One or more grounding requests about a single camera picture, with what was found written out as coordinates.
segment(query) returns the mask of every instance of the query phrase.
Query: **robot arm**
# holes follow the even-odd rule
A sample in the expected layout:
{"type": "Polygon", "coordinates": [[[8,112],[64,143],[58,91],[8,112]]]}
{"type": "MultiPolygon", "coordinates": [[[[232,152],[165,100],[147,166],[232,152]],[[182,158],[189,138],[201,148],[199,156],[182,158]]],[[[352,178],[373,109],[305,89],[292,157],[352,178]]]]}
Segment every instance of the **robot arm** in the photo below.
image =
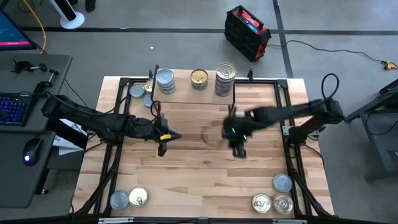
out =
{"type": "Polygon", "coordinates": [[[181,137],[168,127],[164,114],[160,114],[152,121],[134,115],[106,114],[78,105],[66,96],[49,96],[42,113],[48,118],[66,118],[80,124],[83,129],[94,131],[101,141],[110,144],[115,144],[119,137],[123,136],[154,140],[159,142],[159,156],[165,154],[167,142],[181,137]]]}
{"type": "Polygon", "coordinates": [[[339,102],[326,98],[291,107],[258,107],[245,111],[244,116],[236,116],[233,111],[232,115],[223,121],[222,135],[223,139],[228,139],[233,156],[244,158],[244,143],[254,131],[266,129],[285,119],[311,115],[313,117],[303,125],[289,129],[289,143],[297,145],[305,142],[309,133],[320,129],[324,124],[338,124],[344,119],[339,102]]]}

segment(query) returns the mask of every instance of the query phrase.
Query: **silver can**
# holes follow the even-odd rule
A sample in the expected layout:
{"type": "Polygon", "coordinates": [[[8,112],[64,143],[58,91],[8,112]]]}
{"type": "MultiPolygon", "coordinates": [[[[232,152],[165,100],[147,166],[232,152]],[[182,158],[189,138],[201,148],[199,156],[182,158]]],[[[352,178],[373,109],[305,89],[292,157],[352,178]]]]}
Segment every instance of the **silver can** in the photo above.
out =
{"type": "Polygon", "coordinates": [[[191,73],[191,86],[196,90],[207,88],[208,74],[202,69],[196,69],[191,73]]]}
{"type": "Polygon", "coordinates": [[[167,88],[174,84],[174,73],[169,69],[163,69],[156,74],[156,82],[161,88],[167,88]]]}
{"type": "Polygon", "coordinates": [[[215,92],[218,96],[228,96],[234,85],[236,68],[224,62],[217,66],[216,72],[215,92]]]}
{"type": "Polygon", "coordinates": [[[217,77],[220,80],[224,80],[226,83],[234,80],[236,74],[236,68],[233,64],[223,62],[217,66],[217,77]]]}
{"type": "Polygon", "coordinates": [[[115,210],[122,210],[129,206],[129,194],[125,190],[117,190],[111,196],[111,207],[115,210]]]}
{"type": "Polygon", "coordinates": [[[142,99],[142,102],[144,103],[144,106],[146,108],[150,108],[152,105],[152,100],[150,99],[150,94],[145,94],[144,98],[142,99]]]}
{"type": "Polygon", "coordinates": [[[271,208],[271,199],[264,193],[253,196],[251,203],[253,208],[259,213],[267,213],[271,208]]]}
{"type": "Polygon", "coordinates": [[[148,200],[148,193],[142,187],[136,187],[130,192],[129,201],[132,206],[140,207],[148,200]]]}
{"type": "Polygon", "coordinates": [[[143,85],[133,85],[130,88],[130,95],[134,99],[141,99],[145,95],[145,88],[143,85]]]}
{"type": "Polygon", "coordinates": [[[145,82],[144,88],[146,93],[152,93],[152,86],[154,84],[154,79],[150,78],[148,81],[145,82]]]}
{"type": "Polygon", "coordinates": [[[175,83],[173,83],[172,86],[167,87],[167,88],[159,88],[159,90],[164,93],[164,94],[172,94],[174,93],[176,87],[175,87],[175,83]]]}
{"type": "Polygon", "coordinates": [[[277,174],[272,180],[274,188],[282,193],[287,193],[292,190],[293,182],[292,179],[286,174],[277,174]]]}
{"type": "Polygon", "coordinates": [[[288,215],[293,210],[293,200],[286,194],[279,194],[274,197],[274,208],[283,215],[288,215]]]}

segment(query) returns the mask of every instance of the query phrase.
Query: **computer keyboard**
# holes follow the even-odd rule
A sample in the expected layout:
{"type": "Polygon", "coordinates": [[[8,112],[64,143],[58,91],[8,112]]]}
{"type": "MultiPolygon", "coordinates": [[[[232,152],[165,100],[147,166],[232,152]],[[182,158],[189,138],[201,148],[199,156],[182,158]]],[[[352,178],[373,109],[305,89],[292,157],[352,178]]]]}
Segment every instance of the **computer keyboard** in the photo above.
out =
{"type": "Polygon", "coordinates": [[[32,99],[25,93],[0,93],[0,125],[25,126],[32,99]]]}

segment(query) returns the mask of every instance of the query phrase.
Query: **concrete floor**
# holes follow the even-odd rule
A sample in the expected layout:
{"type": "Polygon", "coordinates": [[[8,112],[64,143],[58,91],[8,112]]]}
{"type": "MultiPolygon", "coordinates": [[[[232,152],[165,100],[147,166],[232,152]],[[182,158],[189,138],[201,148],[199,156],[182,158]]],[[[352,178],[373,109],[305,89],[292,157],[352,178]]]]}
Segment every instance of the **concrete floor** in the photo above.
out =
{"type": "MultiPolygon", "coordinates": [[[[34,18],[19,12],[15,3],[10,3],[6,12],[20,26],[37,27],[34,18]]],[[[84,1],[80,0],[75,9],[86,16],[83,27],[222,29],[226,11],[239,4],[268,28],[280,28],[273,0],[102,0],[97,1],[97,10],[92,13],[84,12],[84,1]]],[[[278,0],[278,4],[286,30],[397,30],[398,2],[394,0],[278,0]]],[[[44,26],[59,26],[59,16],[48,1],[42,6],[37,4],[35,11],[44,26]]],[[[42,43],[41,32],[27,34],[39,45],[42,43]]],[[[360,50],[381,60],[398,62],[398,35],[286,35],[286,39],[302,40],[319,48],[360,50]]],[[[273,34],[270,43],[280,44],[279,35],[273,34]]],[[[310,99],[322,97],[320,84],[325,74],[333,72],[340,77],[335,99],[345,115],[397,78],[397,71],[386,72],[382,65],[362,55],[319,52],[298,43],[290,43],[287,48],[293,76],[305,79],[310,99]]],[[[281,49],[269,47],[264,58],[251,63],[222,33],[48,32],[46,50],[73,56],[68,81],[91,107],[96,106],[104,76],[147,75],[155,64],[214,69],[216,64],[228,61],[235,64],[241,76],[251,67],[255,77],[287,76],[281,49]],[[87,91],[89,82],[93,88],[87,91]]],[[[326,92],[332,91],[334,84],[327,83],[326,92]]],[[[364,181],[364,176],[380,170],[381,164],[359,120],[328,126],[320,137],[320,148],[338,216],[398,222],[398,180],[373,184],[364,181]]],[[[48,195],[36,196],[27,209],[0,209],[0,220],[68,213],[77,177],[78,172],[51,172],[46,183],[48,195]]]]}

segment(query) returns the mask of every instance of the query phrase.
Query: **computer screen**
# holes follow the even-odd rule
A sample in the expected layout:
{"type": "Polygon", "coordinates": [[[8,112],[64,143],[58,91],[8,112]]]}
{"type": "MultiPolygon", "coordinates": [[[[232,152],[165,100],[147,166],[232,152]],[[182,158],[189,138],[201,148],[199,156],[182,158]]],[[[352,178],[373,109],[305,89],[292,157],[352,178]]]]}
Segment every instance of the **computer screen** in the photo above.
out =
{"type": "Polygon", "coordinates": [[[0,10],[0,50],[33,50],[36,46],[9,16],[0,10]]]}

